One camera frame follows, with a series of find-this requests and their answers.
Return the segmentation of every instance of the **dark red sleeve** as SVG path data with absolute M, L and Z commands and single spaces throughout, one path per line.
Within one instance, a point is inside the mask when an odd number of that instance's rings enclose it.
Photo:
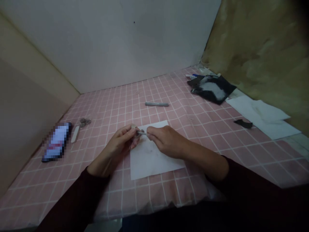
M 36 231 L 84 231 L 93 219 L 108 178 L 90 175 L 87 168 L 49 211 Z
M 281 189 L 244 166 L 226 158 L 229 172 L 213 183 L 233 204 L 235 213 L 246 216 L 248 223 L 267 227 L 294 224 L 307 211 L 304 200 L 308 186 Z

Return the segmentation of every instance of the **pink checkered surface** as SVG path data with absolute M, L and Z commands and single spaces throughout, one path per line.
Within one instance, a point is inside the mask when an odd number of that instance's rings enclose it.
M 25 166 L 0 201 L 0 229 L 37 226 L 103 150 L 117 129 L 167 120 L 184 137 L 229 157 L 280 187 L 309 182 L 309 163 L 283 140 L 272 141 L 258 128 L 244 129 L 233 121 L 243 118 L 228 103 L 221 106 L 190 93 L 185 74 L 193 68 L 145 81 L 82 94 L 61 122 L 92 123 L 68 145 L 59 161 L 41 162 L 41 148 Z M 147 102 L 168 102 L 149 107 Z M 95 220 L 148 214 L 175 205 L 218 200 L 220 193 L 193 164 L 186 168 L 131 180 L 130 155 L 113 173 L 96 211 Z

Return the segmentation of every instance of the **black plastic bag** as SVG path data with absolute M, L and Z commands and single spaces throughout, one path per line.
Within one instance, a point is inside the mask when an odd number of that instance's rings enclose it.
M 230 84 L 223 76 L 201 76 L 187 81 L 192 86 L 191 92 L 221 105 L 225 99 L 236 89 L 236 86 Z

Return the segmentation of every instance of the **person's right hand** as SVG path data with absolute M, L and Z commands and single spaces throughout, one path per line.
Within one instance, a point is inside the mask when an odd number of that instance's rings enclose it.
M 192 142 L 170 126 L 162 128 L 148 127 L 147 136 L 153 141 L 160 152 L 176 159 L 185 159 Z

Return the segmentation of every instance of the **white paper sheet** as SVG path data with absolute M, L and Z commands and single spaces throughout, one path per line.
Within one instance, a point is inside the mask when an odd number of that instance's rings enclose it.
M 281 109 L 268 105 L 262 100 L 252 100 L 251 105 L 265 122 L 277 122 L 290 118 L 290 116 L 284 113 Z
M 253 123 L 257 128 L 263 131 L 272 140 L 284 138 L 287 136 L 301 133 L 285 121 L 277 121 L 276 123 L 267 123 L 252 108 L 253 100 L 248 96 L 241 96 L 226 101 L 246 119 Z
M 149 126 L 164 127 L 167 121 L 157 122 L 145 126 L 139 126 L 145 132 Z M 161 153 L 155 143 L 150 141 L 146 135 L 141 136 L 141 141 L 131 152 L 131 180 L 144 178 L 168 171 L 184 168 L 183 160 L 173 159 Z

